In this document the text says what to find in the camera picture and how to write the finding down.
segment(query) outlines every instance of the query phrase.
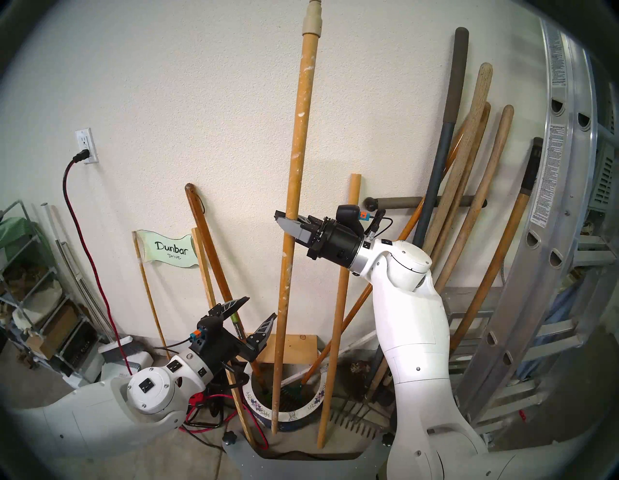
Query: dunbar drive sign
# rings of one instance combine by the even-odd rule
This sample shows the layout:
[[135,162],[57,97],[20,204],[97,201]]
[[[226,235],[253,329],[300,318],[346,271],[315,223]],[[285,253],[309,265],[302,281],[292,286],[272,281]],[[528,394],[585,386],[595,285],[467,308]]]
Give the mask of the dunbar drive sign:
[[191,235],[168,238],[149,230],[138,230],[136,233],[144,246],[144,261],[162,261],[183,268],[197,265]]

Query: outlet cover plate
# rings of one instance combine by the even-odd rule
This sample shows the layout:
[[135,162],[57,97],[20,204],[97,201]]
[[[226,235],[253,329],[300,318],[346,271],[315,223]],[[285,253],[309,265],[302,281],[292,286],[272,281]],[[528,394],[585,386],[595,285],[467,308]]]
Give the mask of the outlet cover plate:
[[97,164],[99,159],[97,157],[97,151],[95,150],[95,143],[92,140],[92,132],[90,128],[83,130],[76,130],[77,148],[81,152],[84,149],[90,151],[90,157],[84,160],[85,164]]

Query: garage wall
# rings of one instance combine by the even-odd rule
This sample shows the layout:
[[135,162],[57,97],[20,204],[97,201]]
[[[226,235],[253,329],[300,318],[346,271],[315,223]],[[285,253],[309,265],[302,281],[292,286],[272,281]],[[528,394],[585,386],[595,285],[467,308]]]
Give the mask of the garage wall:
[[[233,295],[251,297],[240,312],[246,329],[277,309],[282,232],[273,213],[285,209],[305,9],[305,0],[61,1],[2,78],[0,205],[23,199],[47,232],[39,205],[53,205],[84,267],[61,180],[76,153],[74,131],[92,128],[100,163],[72,169],[69,195],[125,333],[157,338],[131,231],[189,233],[187,182],[202,193]],[[323,20],[302,214],[333,216],[352,172],[363,175],[361,198],[423,195],[456,27],[470,30],[461,118],[480,64],[494,65],[493,109],[467,194],[482,176],[503,106],[516,114],[488,207],[450,283],[478,284],[530,140],[543,133],[538,18],[509,0],[325,0]],[[395,238],[409,215],[393,212],[384,236]],[[288,332],[327,340],[338,267],[297,252]],[[149,264],[147,275],[165,336],[183,339],[207,310],[197,267]],[[364,286],[351,278],[349,306]],[[367,302],[344,341],[372,329]]]

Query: red and black cord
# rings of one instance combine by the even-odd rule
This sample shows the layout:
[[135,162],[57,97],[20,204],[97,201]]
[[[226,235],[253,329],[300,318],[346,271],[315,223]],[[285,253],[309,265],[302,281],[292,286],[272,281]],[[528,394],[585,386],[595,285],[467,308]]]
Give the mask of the red and black cord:
[[73,157],[73,159],[69,162],[69,165],[67,165],[67,168],[65,169],[64,176],[63,176],[64,201],[67,204],[67,208],[69,209],[69,212],[71,213],[71,218],[73,219],[73,223],[76,226],[77,234],[79,236],[79,241],[82,244],[82,248],[84,249],[84,252],[86,253],[86,256],[88,257],[88,261],[90,262],[90,267],[92,268],[92,272],[95,275],[95,280],[97,281],[97,288],[99,288],[99,293],[101,293],[101,296],[103,297],[103,303],[105,303],[105,308],[107,309],[107,312],[108,312],[108,318],[110,319],[110,325],[112,326],[112,329],[114,330],[114,335],[116,336],[116,342],[118,343],[120,354],[123,356],[124,364],[127,365],[127,370],[129,370],[129,374],[133,375],[131,373],[131,368],[129,367],[129,362],[127,361],[127,356],[124,354],[122,345],[120,345],[120,337],[118,335],[118,330],[116,329],[116,324],[114,323],[114,320],[112,319],[110,304],[108,303],[108,299],[105,296],[105,293],[103,292],[103,287],[101,286],[101,281],[99,280],[99,274],[97,273],[97,267],[95,266],[95,262],[90,256],[88,247],[86,247],[86,242],[84,241],[84,236],[82,235],[82,229],[79,227],[76,214],[73,211],[73,207],[71,206],[71,202],[69,201],[69,196],[67,195],[67,176],[69,174],[69,170],[74,164],[81,162],[82,160],[85,160],[88,157],[90,157],[90,152],[87,149],[82,150],[75,157]]
[[[223,393],[216,393],[214,395],[207,395],[207,396],[205,396],[203,398],[203,401],[207,401],[207,400],[210,400],[210,399],[213,399],[213,398],[233,398],[233,396],[232,395],[226,395],[226,394],[223,394]],[[249,412],[249,415],[251,416],[251,419],[254,421],[254,424],[256,425],[256,428],[258,428],[258,431],[260,432],[260,436],[262,437],[262,441],[264,442],[263,445],[258,445],[258,448],[260,448],[261,450],[267,450],[269,448],[269,442],[267,441],[266,437],[264,436],[264,432],[260,428],[260,425],[258,424],[258,421],[256,420],[256,416],[251,411],[251,409],[249,407],[247,407],[247,405],[245,405],[244,403],[242,405],[243,405],[243,408],[245,408],[245,410],[247,410]],[[185,417],[185,424],[191,422],[190,417],[192,416],[192,414],[195,411],[196,411],[196,407],[195,406],[191,406],[191,409],[189,410],[189,412],[187,413],[187,416]],[[227,423],[229,420],[233,419],[236,414],[237,414],[237,411],[234,410],[230,415],[228,415],[223,420],[223,423]],[[196,437],[195,434],[201,434],[201,433],[204,433],[204,432],[210,432],[211,430],[214,430],[215,428],[217,428],[217,427],[209,427],[209,428],[200,429],[200,430],[188,430],[187,427],[184,425],[180,429],[183,432],[189,433],[195,439],[197,439],[199,441],[202,441],[201,439]],[[208,444],[208,446],[209,447],[214,447],[214,448],[217,448],[217,449],[222,449],[218,445],[212,445],[211,443]]]

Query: wooden pole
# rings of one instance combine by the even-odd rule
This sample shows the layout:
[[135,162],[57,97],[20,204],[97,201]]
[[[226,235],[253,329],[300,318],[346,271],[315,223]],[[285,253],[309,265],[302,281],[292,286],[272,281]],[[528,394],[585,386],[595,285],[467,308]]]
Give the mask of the wooden pole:
[[[456,158],[456,155],[458,153],[458,148],[460,146],[460,141],[462,139],[462,133],[464,132],[464,123],[460,127],[460,130],[458,131],[456,138],[452,142],[451,150],[449,151],[449,157],[447,157],[445,169],[443,170],[443,178],[445,178],[445,175],[447,175],[447,172],[449,171],[449,168],[451,167],[451,164],[453,164],[454,159]],[[425,200],[425,197],[423,197],[423,199],[419,202],[419,205],[417,205],[417,208],[415,208],[415,211],[410,216],[408,223],[406,223],[406,226],[404,227],[402,232],[400,232],[400,235],[397,238],[398,240],[406,240],[409,237],[410,233],[415,228],[415,224],[419,220],[419,217],[422,213],[424,200]],[[361,295],[359,295],[359,298],[357,299],[355,304],[352,306],[352,308],[348,312],[348,315],[346,315],[346,318],[344,318],[344,322],[342,323],[342,331],[346,330],[346,327],[348,327],[352,319],[355,318],[355,315],[357,314],[359,309],[361,309],[361,307],[363,306],[363,304],[368,299],[371,293],[372,293],[372,285],[368,284],[364,288]],[[309,368],[307,373],[301,379],[302,385],[305,385],[309,381],[311,376],[314,375],[316,370],[320,367],[320,364],[324,361],[327,355],[329,355],[329,352],[331,352],[331,341],[327,343],[326,347],[322,350],[322,352],[320,353],[316,361],[312,364],[312,366]]]
[[376,371],[376,375],[372,379],[372,383],[370,383],[370,387],[368,388],[368,392],[365,394],[365,401],[367,403],[372,402],[372,397],[374,396],[374,392],[378,388],[378,385],[381,383],[381,380],[385,376],[387,372],[387,368],[389,365],[387,364],[387,359],[383,357],[381,364],[378,366],[378,370]]
[[[297,106],[292,133],[292,151],[290,153],[290,173],[288,174],[288,196],[286,199],[286,218],[296,220],[299,213],[301,180],[303,179],[303,161],[307,142],[310,118],[311,93],[314,84],[314,68],[318,51],[318,38],[322,29],[321,3],[311,0],[303,20],[303,46],[301,65],[297,86]],[[295,254],[295,239],[284,233],[282,250],[282,269],[279,281],[279,303],[277,306],[277,331],[275,332],[275,362],[273,364],[273,392],[271,405],[271,431],[277,433],[279,422],[279,397],[284,366],[284,347],[286,342],[286,324],[288,321],[288,303],[290,301],[290,282],[292,280],[292,262]]]
[[[222,264],[219,262],[219,257],[217,256],[217,250],[215,250],[213,238],[210,236],[209,226],[206,224],[206,219],[202,213],[202,203],[200,202],[200,197],[197,194],[196,187],[192,183],[188,183],[185,185],[185,194],[187,195],[191,212],[193,213],[194,220],[196,221],[197,229],[200,233],[200,239],[202,240],[202,244],[206,251],[206,256],[210,262],[210,267],[213,269],[213,275],[217,281],[217,286],[219,286],[219,291],[222,293],[223,301],[229,302],[233,300],[232,294],[230,293],[230,288],[228,287],[226,277],[223,274]],[[245,329],[243,328],[240,318],[238,318],[238,314],[235,313],[232,315],[231,320],[237,336],[241,341],[245,341],[247,335],[245,334]],[[251,363],[251,370],[253,371],[258,382],[264,386],[264,379],[262,378],[262,373],[260,372],[258,362],[254,361]]]
[[[159,332],[159,338],[163,346],[166,346],[165,338],[163,338],[163,332],[161,331],[161,325],[159,325],[159,318],[157,317],[157,311],[155,310],[155,304],[153,303],[153,297],[150,294],[149,282],[146,279],[146,272],[144,271],[144,264],[142,262],[142,255],[140,254],[140,246],[137,243],[137,232],[131,232],[133,235],[133,246],[136,248],[136,256],[137,262],[140,264],[140,272],[142,272],[142,281],[144,282],[144,288],[146,289],[146,296],[149,298],[150,309],[153,312],[153,318],[155,319],[155,325],[157,326],[157,331]],[[168,360],[171,359],[170,352],[165,350],[165,355],[168,357]]]
[[200,237],[200,231],[197,228],[191,229],[191,235],[194,239],[194,247],[196,247],[197,264],[200,267],[200,275],[202,276],[202,285],[206,292],[206,299],[209,303],[209,309],[213,308],[217,302],[215,301],[215,292],[213,291],[213,282],[210,281],[209,264],[204,254],[204,243]]
[[[350,176],[350,186],[348,188],[348,205],[359,203],[359,191],[361,190],[361,175],[353,173]],[[344,321],[344,311],[346,308],[346,293],[348,292],[348,278],[350,272],[345,267],[340,267],[340,276],[337,281],[337,297],[335,300],[335,315],[333,318],[333,334],[331,335],[331,347],[334,349],[329,358],[329,369],[327,370],[327,383],[324,387],[324,399],[322,401],[322,413],[320,416],[320,426],[318,428],[318,448],[324,447],[327,436],[327,424],[331,412],[331,397],[335,385],[335,374],[337,372],[337,354],[340,350],[340,339],[342,337],[342,323]]]
[[473,101],[470,106],[469,116],[464,125],[464,133],[462,134],[462,140],[460,141],[460,149],[454,166],[449,174],[447,185],[443,190],[441,202],[438,205],[434,213],[434,218],[428,232],[426,234],[425,241],[423,242],[423,251],[430,255],[434,250],[434,245],[438,239],[439,233],[443,228],[445,218],[453,202],[454,195],[460,183],[460,178],[466,165],[466,160],[469,158],[470,150],[473,146],[473,140],[475,139],[475,133],[479,126],[479,120],[482,117],[483,108],[486,104],[486,98],[488,97],[488,91],[490,90],[490,82],[492,80],[492,65],[489,63],[482,63],[479,67],[479,73],[477,75],[477,83],[475,84],[475,91],[473,92]]
[[475,222],[477,221],[477,216],[479,212],[482,210],[482,204],[488,195],[488,189],[490,187],[490,183],[492,182],[492,178],[495,175],[496,166],[499,163],[501,158],[501,154],[503,153],[503,148],[505,147],[505,143],[507,142],[507,137],[509,136],[509,128],[511,127],[511,121],[514,118],[514,107],[511,105],[506,105],[503,109],[503,114],[501,115],[501,121],[499,122],[499,128],[496,132],[495,143],[492,146],[492,152],[490,154],[490,159],[488,160],[488,165],[486,166],[486,170],[483,173],[483,178],[477,187],[477,192],[475,193],[475,198],[473,199],[473,204],[470,206],[469,211],[464,219],[464,223],[460,228],[460,232],[456,238],[456,242],[454,246],[451,248],[449,252],[449,256],[447,257],[447,261],[443,266],[443,270],[441,274],[438,276],[434,288],[438,293],[441,293],[447,284],[447,280],[451,273],[453,272],[454,267],[458,259],[460,258],[460,254],[464,249],[464,245],[466,245],[467,240],[469,239],[469,235],[475,226]]
[[482,144],[483,134],[486,131],[486,125],[488,124],[489,115],[490,104],[486,102],[486,104],[483,106],[482,117],[479,121],[479,127],[477,127],[477,132],[475,133],[475,139],[473,140],[473,146],[470,149],[469,158],[467,159],[466,165],[464,166],[464,171],[462,173],[460,183],[458,184],[456,194],[454,195],[454,201],[451,203],[451,207],[449,208],[449,212],[447,213],[447,218],[445,218],[445,223],[443,224],[441,233],[438,235],[438,239],[436,240],[436,244],[434,245],[434,250],[432,250],[432,255],[430,255],[430,257],[432,258],[432,272],[434,272],[436,261],[441,256],[445,243],[447,242],[449,234],[451,233],[451,226],[454,223],[456,213],[458,211],[458,208],[460,207],[460,200],[464,195],[464,189],[466,188],[466,184],[469,182],[470,172],[473,169],[475,158],[477,158],[479,145]]
[[509,216],[509,220],[505,226],[503,236],[499,241],[495,254],[492,257],[492,261],[490,262],[490,265],[488,265],[486,275],[483,276],[482,283],[475,292],[473,301],[471,301],[469,308],[456,329],[456,332],[451,337],[449,342],[449,355],[453,354],[458,345],[460,345],[462,338],[466,335],[466,332],[468,332],[471,323],[473,323],[473,320],[477,316],[477,312],[479,312],[483,301],[486,299],[486,295],[488,295],[488,292],[490,291],[492,283],[495,281],[496,274],[501,269],[501,263],[503,263],[505,255],[507,255],[509,246],[514,240],[516,230],[518,229],[518,225],[520,224],[524,211],[527,209],[527,203],[529,202],[529,197],[531,196],[531,191],[533,190],[533,185],[535,184],[537,170],[539,169],[540,160],[542,158],[542,144],[543,140],[539,137],[533,140],[533,148],[531,149],[527,168],[524,172],[524,177],[522,178],[520,193],[518,194],[514,207],[511,210],[511,215]]
[[[197,263],[200,266],[200,275],[202,276],[204,292],[206,293],[206,299],[209,303],[210,309],[216,305],[216,301],[215,292],[213,291],[213,283],[210,281],[209,265],[207,264],[206,255],[204,254],[204,244],[202,243],[202,238],[200,237],[200,231],[198,229],[191,229],[191,234],[193,235],[194,247],[196,247]],[[234,374],[232,374],[228,370],[226,370],[226,376],[228,377],[228,382],[230,385],[234,385],[236,383]],[[251,433],[251,430],[249,429],[249,424],[247,423],[247,419],[245,418],[245,411],[243,409],[243,395],[241,394],[240,388],[232,389],[232,398],[234,400],[234,405],[236,406],[236,413],[238,413],[238,418],[241,421],[241,426],[243,427],[245,437],[247,438],[248,443],[253,448],[256,448],[256,441],[254,440],[254,435]]]

